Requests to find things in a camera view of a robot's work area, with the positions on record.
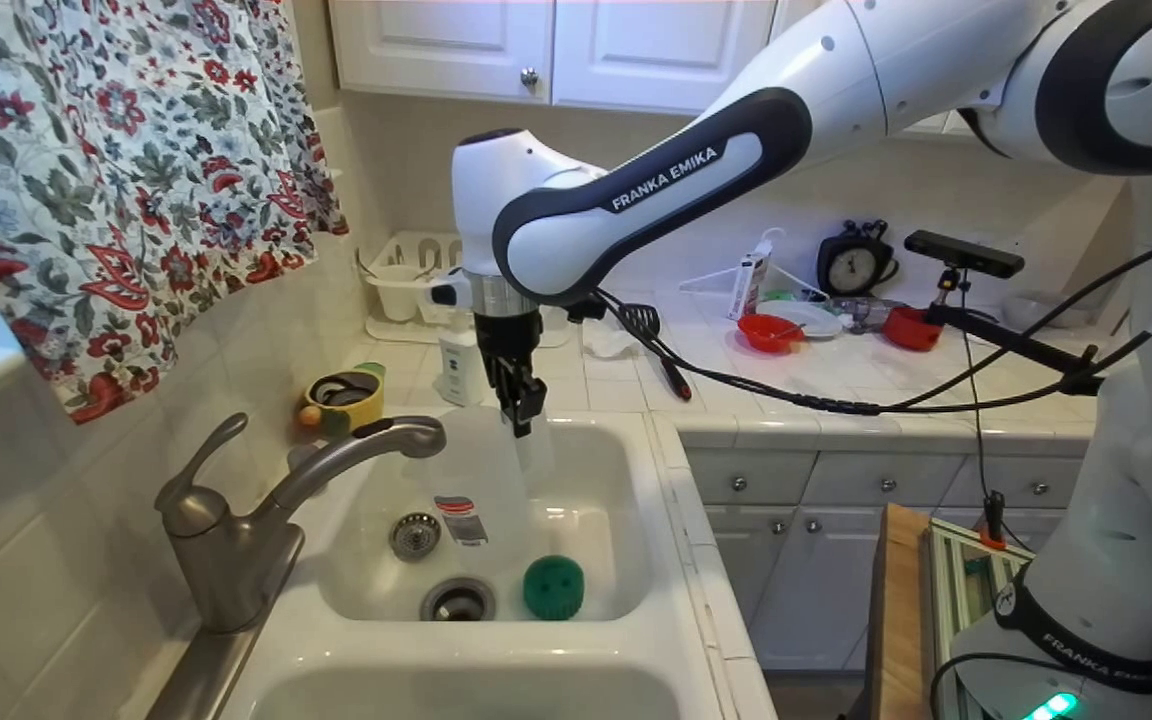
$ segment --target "red cup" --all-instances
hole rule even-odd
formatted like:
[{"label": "red cup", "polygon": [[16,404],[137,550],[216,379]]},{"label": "red cup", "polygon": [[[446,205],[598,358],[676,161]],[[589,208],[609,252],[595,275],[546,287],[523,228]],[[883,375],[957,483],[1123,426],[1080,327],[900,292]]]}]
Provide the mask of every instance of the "red cup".
[{"label": "red cup", "polygon": [[926,324],[926,314],[920,308],[891,304],[891,312],[883,318],[883,334],[895,349],[926,353],[940,338],[940,324]]}]

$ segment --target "double sink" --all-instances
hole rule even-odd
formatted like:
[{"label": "double sink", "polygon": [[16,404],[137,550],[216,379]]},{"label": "double sink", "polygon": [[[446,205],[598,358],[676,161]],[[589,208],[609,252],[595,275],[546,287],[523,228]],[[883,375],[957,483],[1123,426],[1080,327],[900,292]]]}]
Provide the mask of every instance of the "double sink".
[{"label": "double sink", "polygon": [[[494,548],[488,529],[488,550],[444,533],[418,560],[392,548],[404,515],[433,511],[418,461],[351,467],[297,511],[305,550],[222,714],[722,714],[650,448],[650,426],[632,415],[546,420],[543,462],[523,462],[519,480],[523,529]],[[572,621],[534,621],[523,606],[523,573],[540,556],[579,564],[582,598]],[[456,581],[490,591],[488,621],[423,621],[429,597]]]}]

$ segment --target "lower cabinet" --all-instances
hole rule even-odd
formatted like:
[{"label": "lower cabinet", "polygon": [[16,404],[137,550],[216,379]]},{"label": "lower cabinet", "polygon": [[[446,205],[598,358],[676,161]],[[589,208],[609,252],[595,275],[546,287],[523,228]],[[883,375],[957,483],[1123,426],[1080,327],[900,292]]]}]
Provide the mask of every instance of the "lower cabinet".
[{"label": "lower cabinet", "polygon": [[720,543],[742,628],[750,628],[769,576],[777,573],[791,509],[704,509],[704,511]]},{"label": "lower cabinet", "polygon": [[[971,448],[694,448],[691,473],[763,673],[861,673],[883,502],[981,519]],[[1080,442],[992,453],[986,483],[1028,548],[1060,529]]]},{"label": "lower cabinet", "polygon": [[879,509],[801,509],[777,556],[750,643],[769,673],[838,673],[864,663]]}]

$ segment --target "dish rack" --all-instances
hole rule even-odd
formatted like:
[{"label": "dish rack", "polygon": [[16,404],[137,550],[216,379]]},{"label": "dish rack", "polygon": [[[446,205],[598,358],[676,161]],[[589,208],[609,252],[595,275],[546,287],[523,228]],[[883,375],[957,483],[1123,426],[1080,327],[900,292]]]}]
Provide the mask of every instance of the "dish rack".
[{"label": "dish rack", "polygon": [[433,342],[456,308],[433,304],[429,287],[458,264],[453,233],[394,233],[376,256],[360,252],[366,285],[366,331],[378,338]]}]

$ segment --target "faucet handle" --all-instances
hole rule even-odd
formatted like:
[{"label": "faucet handle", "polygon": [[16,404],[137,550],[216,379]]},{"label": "faucet handle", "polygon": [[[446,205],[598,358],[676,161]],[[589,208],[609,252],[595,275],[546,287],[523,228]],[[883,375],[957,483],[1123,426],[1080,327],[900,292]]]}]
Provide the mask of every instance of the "faucet handle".
[{"label": "faucet handle", "polygon": [[191,461],[161,489],[161,497],[151,499],[161,511],[168,511],[173,502],[180,502],[197,483],[199,467],[206,462],[206,456],[235,441],[248,426],[248,413],[232,413],[222,415],[211,435],[191,453]]}]

